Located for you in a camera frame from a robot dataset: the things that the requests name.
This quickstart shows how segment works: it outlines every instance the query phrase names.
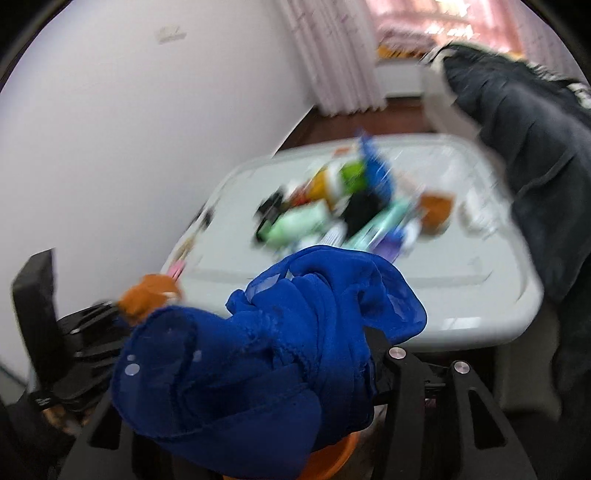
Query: orange bucket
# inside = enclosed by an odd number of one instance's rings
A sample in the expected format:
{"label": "orange bucket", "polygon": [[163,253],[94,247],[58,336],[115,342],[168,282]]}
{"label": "orange bucket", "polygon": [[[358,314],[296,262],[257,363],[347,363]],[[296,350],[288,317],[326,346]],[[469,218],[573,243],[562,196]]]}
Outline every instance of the orange bucket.
{"label": "orange bucket", "polygon": [[[340,442],[312,453],[297,480],[329,480],[347,463],[358,442],[359,432],[353,432]],[[234,480],[226,475],[223,478]]]}

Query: dark gray blanket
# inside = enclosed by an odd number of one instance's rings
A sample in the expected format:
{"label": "dark gray blanket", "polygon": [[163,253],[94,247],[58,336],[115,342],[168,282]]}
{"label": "dark gray blanket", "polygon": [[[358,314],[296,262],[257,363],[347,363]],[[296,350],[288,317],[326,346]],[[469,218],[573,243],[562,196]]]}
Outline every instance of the dark gray blanket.
{"label": "dark gray blanket", "polygon": [[444,60],[457,105],[505,160],[513,216],[557,304],[554,378],[571,417],[591,419],[591,115],[566,85],[466,46]]}

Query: window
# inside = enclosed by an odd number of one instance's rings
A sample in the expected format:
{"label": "window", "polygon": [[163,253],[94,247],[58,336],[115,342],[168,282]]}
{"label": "window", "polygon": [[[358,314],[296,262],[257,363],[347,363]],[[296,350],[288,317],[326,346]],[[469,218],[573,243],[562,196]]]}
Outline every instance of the window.
{"label": "window", "polygon": [[497,51],[521,51],[510,0],[367,0],[379,32],[404,27],[425,32],[440,45],[471,40]]}

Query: blue cloth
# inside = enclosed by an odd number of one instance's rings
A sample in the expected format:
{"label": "blue cloth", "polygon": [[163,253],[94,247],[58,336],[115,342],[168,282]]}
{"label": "blue cloth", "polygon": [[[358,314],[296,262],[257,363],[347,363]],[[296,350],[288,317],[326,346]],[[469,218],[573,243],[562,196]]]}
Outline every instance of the blue cloth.
{"label": "blue cloth", "polygon": [[222,319],[157,310],[125,345],[113,404],[139,434],[235,478],[291,480],[310,452],[373,419],[363,326],[403,342],[427,318],[377,255],[311,247],[236,290]]}

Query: curtain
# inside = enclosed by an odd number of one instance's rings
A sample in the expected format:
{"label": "curtain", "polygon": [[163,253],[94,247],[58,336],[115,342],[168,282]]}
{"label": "curtain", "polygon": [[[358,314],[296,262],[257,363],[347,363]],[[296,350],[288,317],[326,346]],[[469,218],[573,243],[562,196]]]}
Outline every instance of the curtain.
{"label": "curtain", "polygon": [[281,0],[325,115],[385,106],[365,0]]}
{"label": "curtain", "polygon": [[523,55],[553,72],[587,83],[579,64],[554,30],[521,0],[506,1],[515,19]]}
{"label": "curtain", "polygon": [[504,0],[366,0],[378,35],[402,29],[430,34],[435,41],[469,40],[501,52],[521,45]]}

